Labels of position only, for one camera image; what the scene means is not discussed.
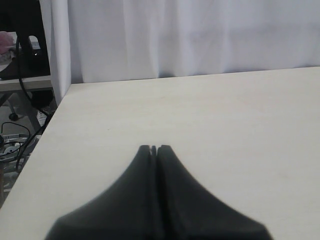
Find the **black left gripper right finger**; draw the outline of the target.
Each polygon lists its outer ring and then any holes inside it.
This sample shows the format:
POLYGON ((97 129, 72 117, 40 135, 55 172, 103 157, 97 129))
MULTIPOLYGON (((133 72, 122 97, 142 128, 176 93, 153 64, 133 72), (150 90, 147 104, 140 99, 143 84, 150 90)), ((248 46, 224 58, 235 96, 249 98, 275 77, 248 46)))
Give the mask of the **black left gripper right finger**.
POLYGON ((167 240, 271 240, 260 222, 211 194, 169 145, 158 148, 157 187, 167 240))

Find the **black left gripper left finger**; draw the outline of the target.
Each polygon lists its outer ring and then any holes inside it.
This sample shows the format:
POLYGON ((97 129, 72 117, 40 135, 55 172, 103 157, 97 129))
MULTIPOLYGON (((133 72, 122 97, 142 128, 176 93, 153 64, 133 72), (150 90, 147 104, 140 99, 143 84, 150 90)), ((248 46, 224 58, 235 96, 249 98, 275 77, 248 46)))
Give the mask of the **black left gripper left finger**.
POLYGON ((103 193, 58 218, 47 240, 155 240, 155 170, 148 145, 103 193))

